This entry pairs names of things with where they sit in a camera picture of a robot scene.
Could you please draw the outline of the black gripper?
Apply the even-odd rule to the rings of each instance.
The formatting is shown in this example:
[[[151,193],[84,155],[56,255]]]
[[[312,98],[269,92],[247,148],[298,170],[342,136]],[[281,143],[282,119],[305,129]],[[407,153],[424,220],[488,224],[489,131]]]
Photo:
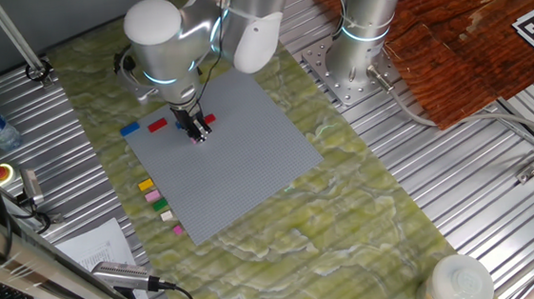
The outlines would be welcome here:
[[[205,116],[202,113],[201,105],[196,103],[193,107],[180,110],[174,107],[170,108],[176,119],[176,127],[185,130],[190,140],[198,144],[202,136],[211,134],[212,129],[209,127]]]

